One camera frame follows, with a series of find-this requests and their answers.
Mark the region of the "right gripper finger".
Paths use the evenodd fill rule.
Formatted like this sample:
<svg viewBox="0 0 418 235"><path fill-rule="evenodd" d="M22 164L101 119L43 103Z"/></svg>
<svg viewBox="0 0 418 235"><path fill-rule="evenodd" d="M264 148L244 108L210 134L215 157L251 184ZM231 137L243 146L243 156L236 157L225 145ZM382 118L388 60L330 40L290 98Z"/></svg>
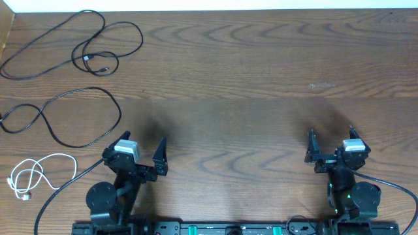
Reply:
<svg viewBox="0 0 418 235"><path fill-rule="evenodd" d="M348 141L348 150L349 151L365 151L367 153L371 152L370 147L362 140L354 126L349 128L350 139Z"/></svg>
<svg viewBox="0 0 418 235"><path fill-rule="evenodd" d="M321 150L316 140L314 130L311 129L308 133L308 148L304 159L305 163L314 163L321 158Z"/></svg>

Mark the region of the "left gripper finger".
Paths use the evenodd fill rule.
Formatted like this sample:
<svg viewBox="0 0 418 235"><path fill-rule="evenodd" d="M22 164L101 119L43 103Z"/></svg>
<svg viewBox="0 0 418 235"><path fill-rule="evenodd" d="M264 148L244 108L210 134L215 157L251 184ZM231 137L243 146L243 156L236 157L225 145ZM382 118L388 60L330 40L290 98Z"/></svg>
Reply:
<svg viewBox="0 0 418 235"><path fill-rule="evenodd" d="M153 156L154 167L157 170L157 174L160 176L166 176L168 173L168 160L167 160L167 138L164 136Z"/></svg>
<svg viewBox="0 0 418 235"><path fill-rule="evenodd" d="M130 131L125 131L118 139L116 139L113 143L111 143L109 146L107 146L104 149L102 156L108 157L109 155L111 155L111 153L115 152L115 146L117 145L117 143L120 140L128 140L130 135L131 135Z"/></svg>

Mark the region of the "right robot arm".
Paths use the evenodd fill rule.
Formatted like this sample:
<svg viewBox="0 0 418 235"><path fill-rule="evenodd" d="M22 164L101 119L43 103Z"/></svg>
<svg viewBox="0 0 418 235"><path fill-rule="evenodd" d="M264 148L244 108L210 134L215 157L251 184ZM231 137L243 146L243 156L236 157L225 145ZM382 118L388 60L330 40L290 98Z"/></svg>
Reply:
<svg viewBox="0 0 418 235"><path fill-rule="evenodd" d="M330 207L336 217L320 222L319 234L373 234L373 218L378 216L381 189L374 184L357 182L355 174L365 165L371 149L356 130L349 129L349 138L333 154L322 154L313 130L308 133L305 163L313 163L314 172L328 175L327 186Z"/></svg>

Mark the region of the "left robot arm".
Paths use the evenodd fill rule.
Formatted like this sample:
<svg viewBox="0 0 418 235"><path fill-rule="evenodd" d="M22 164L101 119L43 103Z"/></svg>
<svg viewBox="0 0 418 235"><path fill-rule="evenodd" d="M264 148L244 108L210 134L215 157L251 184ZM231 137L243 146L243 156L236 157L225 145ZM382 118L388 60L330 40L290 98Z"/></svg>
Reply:
<svg viewBox="0 0 418 235"><path fill-rule="evenodd" d="M138 164L138 144L129 139L125 131L117 140L106 147L102 154L104 165L116 174L113 183L102 181L92 186L86 194L90 209L90 224L83 234L148 234L145 219L135 219L131 212L141 185L155 182L166 176L167 138L162 137L152 161L153 166Z"/></svg>

